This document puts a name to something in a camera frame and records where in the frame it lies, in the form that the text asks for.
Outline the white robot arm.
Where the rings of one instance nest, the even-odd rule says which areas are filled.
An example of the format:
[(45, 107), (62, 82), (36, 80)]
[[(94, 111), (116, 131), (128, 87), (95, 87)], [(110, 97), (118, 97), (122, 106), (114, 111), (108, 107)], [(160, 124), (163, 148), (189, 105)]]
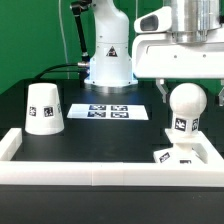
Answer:
[(134, 22), (113, 0), (93, 0), (96, 50), (90, 59), (87, 88), (120, 92), (152, 78), (163, 95), (167, 79), (219, 79), (224, 105), (224, 22), (220, 0), (163, 0), (163, 6)]

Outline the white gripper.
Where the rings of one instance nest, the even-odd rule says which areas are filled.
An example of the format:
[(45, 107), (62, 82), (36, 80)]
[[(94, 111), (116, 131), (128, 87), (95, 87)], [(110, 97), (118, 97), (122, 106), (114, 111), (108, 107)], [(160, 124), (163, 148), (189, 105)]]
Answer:
[(164, 103), (165, 78), (203, 78), (222, 79), (218, 102), (224, 106), (224, 23), (218, 5), (165, 5), (138, 18), (134, 30), (133, 72), (156, 78)]

